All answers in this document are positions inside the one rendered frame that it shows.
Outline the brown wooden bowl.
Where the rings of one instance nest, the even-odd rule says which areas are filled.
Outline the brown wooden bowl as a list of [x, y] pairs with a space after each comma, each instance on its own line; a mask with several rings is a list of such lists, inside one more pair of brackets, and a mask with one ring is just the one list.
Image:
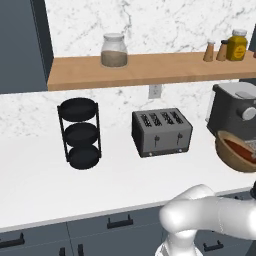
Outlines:
[[246, 143], [227, 131], [218, 131], [215, 139], [218, 157], [233, 170], [256, 172], [256, 141]]

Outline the dark blue cabinet door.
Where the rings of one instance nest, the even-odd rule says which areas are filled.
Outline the dark blue cabinet door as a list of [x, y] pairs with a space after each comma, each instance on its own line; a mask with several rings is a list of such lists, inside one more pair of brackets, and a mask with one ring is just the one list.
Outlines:
[[73, 256], [73, 251], [68, 241], [1, 251], [0, 256], [59, 256], [59, 250], [62, 247], [65, 247], [66, 256]]
[[155, 256], [161, 241], [158, 223], [71, 240], [74, 256], [78, 256], [78, 244], [83, 244], [84, 256]]

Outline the dark blue tall cabinet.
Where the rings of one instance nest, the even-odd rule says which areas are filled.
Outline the dark blue tall cabinet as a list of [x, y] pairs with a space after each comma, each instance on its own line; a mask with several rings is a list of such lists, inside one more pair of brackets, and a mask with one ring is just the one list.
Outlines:
[[0, 94], [47, 91], [53, 59], [45, 0], [0, 0]]

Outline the grey four-slot toaster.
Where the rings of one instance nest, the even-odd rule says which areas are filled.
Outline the grey four-slot toaster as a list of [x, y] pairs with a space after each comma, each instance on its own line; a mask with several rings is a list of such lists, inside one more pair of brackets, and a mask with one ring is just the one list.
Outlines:
[[178, 108], [132, 113], [131, 135], [141, 157], [187, 152], [192, 131], [192, 124]]

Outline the black three-tier stand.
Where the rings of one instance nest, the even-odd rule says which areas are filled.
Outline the black three-tier stand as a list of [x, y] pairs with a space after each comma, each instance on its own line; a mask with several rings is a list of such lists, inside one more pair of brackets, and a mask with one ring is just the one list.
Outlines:
[[86, 170], [102, 157], [99, 106], [88, 98], [71, 98], [57, 106], [66, 161]]

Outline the glass jar with lid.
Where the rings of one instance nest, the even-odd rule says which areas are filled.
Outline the glass jar with lid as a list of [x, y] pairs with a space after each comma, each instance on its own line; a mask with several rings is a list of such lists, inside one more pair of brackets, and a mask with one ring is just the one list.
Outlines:
[[128, 52], [124, 43], [124, 35], [106, 33], [101, 49], [101, 63], [105, 67], [119, 68], [128, 63]]

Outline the dark grey coffee machine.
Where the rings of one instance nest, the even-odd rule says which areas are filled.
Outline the dark grey coffee machine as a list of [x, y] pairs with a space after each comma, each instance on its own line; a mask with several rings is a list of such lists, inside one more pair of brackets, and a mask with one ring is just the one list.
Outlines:
[[256, 140], [256, 86], [249, 82], [215, 84], [207, 124], [217, 136], [227, 131], [243, 141]]

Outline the wooden shaker with white cap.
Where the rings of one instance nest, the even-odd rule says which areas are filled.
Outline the wooden shaker with white cap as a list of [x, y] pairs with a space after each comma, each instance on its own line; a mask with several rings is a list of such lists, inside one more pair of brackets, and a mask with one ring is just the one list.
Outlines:
[[211, 62], [213, 60], [213, 54], [214, 54], [214, 44], [215, 42], [213, 40], [209, 40], [207, 43], [207, 48], [203, 57], [203, 60], [205, 62]]

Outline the wooden shaker with dark cap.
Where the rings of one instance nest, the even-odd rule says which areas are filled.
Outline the wooden shaker with dark cap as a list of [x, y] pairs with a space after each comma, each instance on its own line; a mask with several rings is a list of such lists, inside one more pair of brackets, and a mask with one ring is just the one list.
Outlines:
[[218, 54], [216, 56], [216, 59], [218, 61], [225, 61], [226, 60], [227, 45], [228, 45], [227, 40], [222, 40], [221, 41], [221, 46], [220, 46]]

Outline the yellow jar with white lid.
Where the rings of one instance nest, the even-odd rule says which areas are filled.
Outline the yellow jar with white lid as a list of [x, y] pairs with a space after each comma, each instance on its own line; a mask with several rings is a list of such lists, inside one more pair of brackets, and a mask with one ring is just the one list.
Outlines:
[[234, 29], [228, 39], [226, 59], [229, 61], [242, 61], [247, 48], [247, 31]]

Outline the white wall socket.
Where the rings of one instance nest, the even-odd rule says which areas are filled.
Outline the white wall socket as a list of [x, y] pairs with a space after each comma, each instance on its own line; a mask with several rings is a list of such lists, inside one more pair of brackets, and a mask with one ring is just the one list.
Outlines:
[[162, 85], [161, 84], [155, 84], [149, 86], [149, 99], [157, 99], [161, 97], [162, 93]]

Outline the wooden wall shelf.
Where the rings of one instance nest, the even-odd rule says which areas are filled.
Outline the wooden wall shelf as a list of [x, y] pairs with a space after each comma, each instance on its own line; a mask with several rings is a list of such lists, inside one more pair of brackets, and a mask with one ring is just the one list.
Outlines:
[[204, 62], [202, 52], [130, 55], [128, 65], [108, 68], [99, 56], [55, 58], [49, 91], [256, 78], [256, 58]]

